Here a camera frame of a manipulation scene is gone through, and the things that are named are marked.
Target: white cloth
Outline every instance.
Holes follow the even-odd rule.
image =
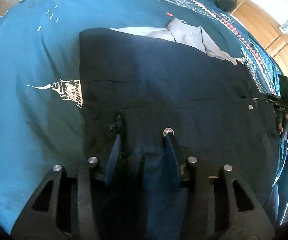
[[[127,27],[112,30],[133,35],[159,38],[167,41],[175,41],[197,48],[210,57],[228,60],[234,65],[237,65],[236,59],[229,56],[227,52],[221,51],[202,27],[184,24],[177,18],[174,18],[166,28]]]

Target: blue bedsheet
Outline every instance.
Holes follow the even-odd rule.
[[[232,57],[244,57],[263,91],[278,93],[280,69],[274,61],[252,44],[268,63],[268,79],[251,63],[238,34],[210,13],[222,11],[199,2],[205,6],[191,0],[24,0],[0,18],[0,224],[7,232],[50,168],[84,159],[83,102],[71,93],[80,85],[79,32],[164,28],[176,17],[202,26]],[[241,25],[233,25],[256,43]]]

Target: blue fabric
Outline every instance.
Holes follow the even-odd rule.
[[[79,32],[165,27],[173,19],[167,13],[243,56],[227,27],[189,0],[24,0],[0,18],[0,224],[7,232],[49,169],[85,158],[77,103],[58,92],[61,80],[80,79]]]

